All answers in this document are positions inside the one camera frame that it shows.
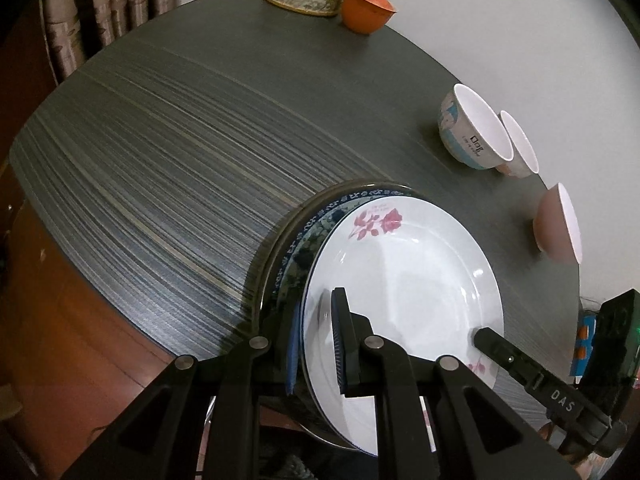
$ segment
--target gray tabletop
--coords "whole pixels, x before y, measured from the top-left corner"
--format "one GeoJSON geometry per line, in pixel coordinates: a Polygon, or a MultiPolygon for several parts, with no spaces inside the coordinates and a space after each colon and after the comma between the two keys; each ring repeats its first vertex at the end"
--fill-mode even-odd
{"type": "MultiPolygon", "coordinates": [[[[496,275],[508,339],[568,374],[578,267],[536,249],[545,191],[456,162],[437,134],[456,78],[389,28],[262,0],[197,0],[98,53],[38,108],[11,164],[62,250],[175,354],[249,331],[256,269],[283,218],[357,177],[408,184],[457,218],[496,275]]],[[[533,424],[542,409],[503,372],[533,424]]]]}

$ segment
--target pink bowl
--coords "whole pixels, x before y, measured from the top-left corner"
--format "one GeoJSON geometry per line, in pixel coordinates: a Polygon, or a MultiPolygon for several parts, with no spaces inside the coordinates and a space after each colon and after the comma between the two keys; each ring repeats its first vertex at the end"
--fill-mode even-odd
{"type": "Polygon", "coordinates": [[[549,189],[533,221],[533,234],[541,251],[564,264],[582,263],[580,227],[569,194],[560,183],[549,189]]]}

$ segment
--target orange cup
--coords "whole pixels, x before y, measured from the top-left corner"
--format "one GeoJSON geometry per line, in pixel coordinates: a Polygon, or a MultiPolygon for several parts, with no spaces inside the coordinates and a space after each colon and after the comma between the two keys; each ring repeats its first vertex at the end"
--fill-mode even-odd
{"type": "Polygon", "coordinates": [[[344,0],[342,22],[353,32],[371,34],[396,13],[388,0],[344,0]]]}

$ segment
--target white wall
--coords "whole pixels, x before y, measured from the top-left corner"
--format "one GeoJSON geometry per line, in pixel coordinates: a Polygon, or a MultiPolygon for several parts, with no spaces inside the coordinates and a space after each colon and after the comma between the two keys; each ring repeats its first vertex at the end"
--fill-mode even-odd
{"type": "Polygon", "coordinates": [[[389,25],[514,115],[547,186],[569,190],[582,295],[640,290],[640,49],[610,3],[391,1],[389,25]]]}

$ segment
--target metal screw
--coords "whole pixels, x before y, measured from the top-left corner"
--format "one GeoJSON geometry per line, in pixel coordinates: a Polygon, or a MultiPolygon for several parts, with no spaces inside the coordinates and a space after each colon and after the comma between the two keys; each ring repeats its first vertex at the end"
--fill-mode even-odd
{"type": "Polygon", "coordinates": [[[458,367],[460,366],[458,364],[458,360],[455,357],[450,355],[445,355],[444,357],[441,357],[438,364],[440,365],[440,368],[442,368],[443,370],[448,370],[449,372],[452,372],[453,370],[457,370],[458,367]]]}
{"type": "Polygon", "coordinates": [[[382,339],[379,335],[370,335],[364,339],[364,344],[369,348],[377,350],[378,348],[382,348],[384,346],[385,340],[382,339]]]}
{"type": "Polygon", "coordinates": [[[262,350],[263,348],[267,348],[268,344],[269,344],[269,340],[261,335],[252,337],[249,340],[249,346],[251,348],[254,348],[255,350],[262,350]]]}
{"type": "Polygon", "coordinates": [[[193,357],[190,355],[181,355],[174,361],[174,364],[178,370],[188,370],[193,366],[193,357]]]}

